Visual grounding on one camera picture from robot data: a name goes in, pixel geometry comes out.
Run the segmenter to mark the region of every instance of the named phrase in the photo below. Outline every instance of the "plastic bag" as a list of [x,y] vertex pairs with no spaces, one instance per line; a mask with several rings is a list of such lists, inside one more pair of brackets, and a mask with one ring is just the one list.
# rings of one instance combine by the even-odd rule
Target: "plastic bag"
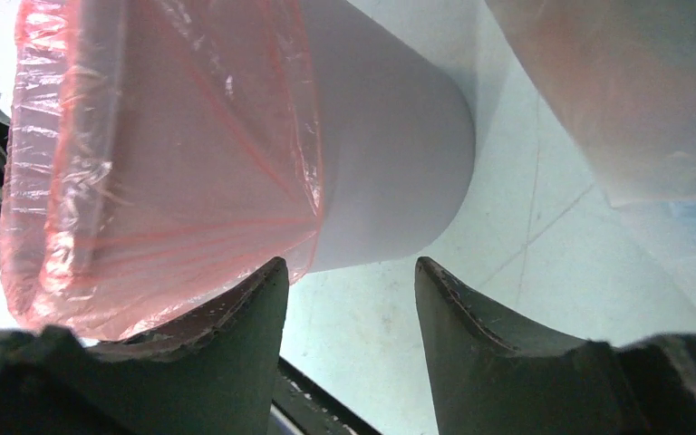
[[[48,34],[67,51],[46,50]],[[24,326],[118,340],[273,256],[305,274],[323,212],[296,1],[26,0],[17,42],[0,247]],[[43,80],[63,64],[59,124],[32,122],[28,79],[57,99],[57,76]]]
[[488,4],[611,205],[696,304],[696,2]]

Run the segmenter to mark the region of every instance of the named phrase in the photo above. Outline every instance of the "clear plastic bag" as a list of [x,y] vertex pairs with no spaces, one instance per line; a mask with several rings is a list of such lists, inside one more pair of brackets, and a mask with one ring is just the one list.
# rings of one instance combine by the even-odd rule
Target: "clear plastic bag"
[[611,205],[696,303],[696,2],[488,4]]
[[[323,207],[298,3],[47,9],[58,4],[25,0],[18,24],[0,233],[15,317],[117,340],[219,295],[273,256],[286,258],[293,281],[304,275]],[[65,42],[63,56],[27,55],[48,33]],[[63,64],[59,120],[31,121],[28,79],[57,99],[41,81]],[[39,129],[42,150],[27,134]]]

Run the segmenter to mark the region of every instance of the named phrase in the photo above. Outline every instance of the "translucent plastic sheet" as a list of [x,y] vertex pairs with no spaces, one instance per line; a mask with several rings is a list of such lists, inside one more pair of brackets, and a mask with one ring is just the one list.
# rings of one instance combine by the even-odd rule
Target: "translucent plastic sheet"
[[696,2],[488,4],[612,206],[696,303]]
[[117,340],[272,256],[305,273],[322,186],[298,7],[24,0],[0,233],[23,325]]

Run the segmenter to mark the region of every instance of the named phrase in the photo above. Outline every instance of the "red plastic bag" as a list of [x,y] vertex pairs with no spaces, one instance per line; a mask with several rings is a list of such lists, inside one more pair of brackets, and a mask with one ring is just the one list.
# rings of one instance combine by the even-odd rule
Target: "red plastic bag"
[[[63,63],[51,44],[46,63],[26,56],[48,34],[67,44],[59,127],[56,115],[30,123],[15,92],[0,234],[2,281],[23,325],[118,340],[272,256],[293,281],[305,274],[322,187],[296,1],[25,1],[18,91]],[[38,155],[30,129],[55,133]]]

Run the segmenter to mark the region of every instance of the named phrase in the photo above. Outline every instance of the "white floor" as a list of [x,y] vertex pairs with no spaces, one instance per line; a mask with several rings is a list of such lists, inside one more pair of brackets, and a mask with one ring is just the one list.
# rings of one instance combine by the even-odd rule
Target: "white floor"
[[[0,3],[11,102],[12,23]],[[450,73],[475,108],[479,157],[450,228],[421,255],[540,323],[627,343],[696,331],[696,309],[629,237],[483,0],[353,0]],[[378,430],[438,433],[414,304],[416,256],[314,274],[291,291],[282,355]],[[0,288],[0,327],[14,325]]]

